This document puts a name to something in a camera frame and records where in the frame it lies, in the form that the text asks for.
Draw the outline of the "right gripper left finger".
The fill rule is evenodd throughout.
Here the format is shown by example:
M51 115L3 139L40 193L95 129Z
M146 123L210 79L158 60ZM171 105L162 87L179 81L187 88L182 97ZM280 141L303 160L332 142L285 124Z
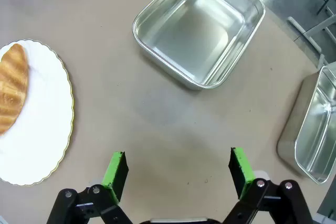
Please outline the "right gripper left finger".
M104 223L131 223L119 206L128 171L125 152L113 153L101 183L58 193L47 223L88 223L98 217Z

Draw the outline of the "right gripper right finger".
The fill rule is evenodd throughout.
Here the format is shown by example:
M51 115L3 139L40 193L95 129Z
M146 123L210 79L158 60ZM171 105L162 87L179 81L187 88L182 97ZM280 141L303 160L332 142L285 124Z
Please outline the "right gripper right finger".
M279 185L256 177L240 147L232 147L228 164L238 202L223 223L252 223L260 211L274 223L312 223L312 216L299 184L284 180Z

